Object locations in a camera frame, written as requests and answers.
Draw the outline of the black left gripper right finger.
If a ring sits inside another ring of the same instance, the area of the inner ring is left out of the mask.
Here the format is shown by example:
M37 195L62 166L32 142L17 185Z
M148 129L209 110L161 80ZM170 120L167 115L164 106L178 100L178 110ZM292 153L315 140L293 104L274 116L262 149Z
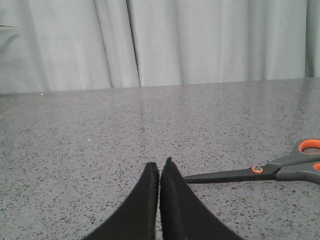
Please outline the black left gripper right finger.
M170 157L161 173L159 207L164 240L241 239L202 204Z

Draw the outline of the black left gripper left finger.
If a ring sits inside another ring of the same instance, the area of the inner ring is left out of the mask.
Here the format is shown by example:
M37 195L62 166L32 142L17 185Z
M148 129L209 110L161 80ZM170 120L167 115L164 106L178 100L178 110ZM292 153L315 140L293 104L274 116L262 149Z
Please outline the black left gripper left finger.
M120 207L85 240L154 240L159 196L159 171L148 162Z

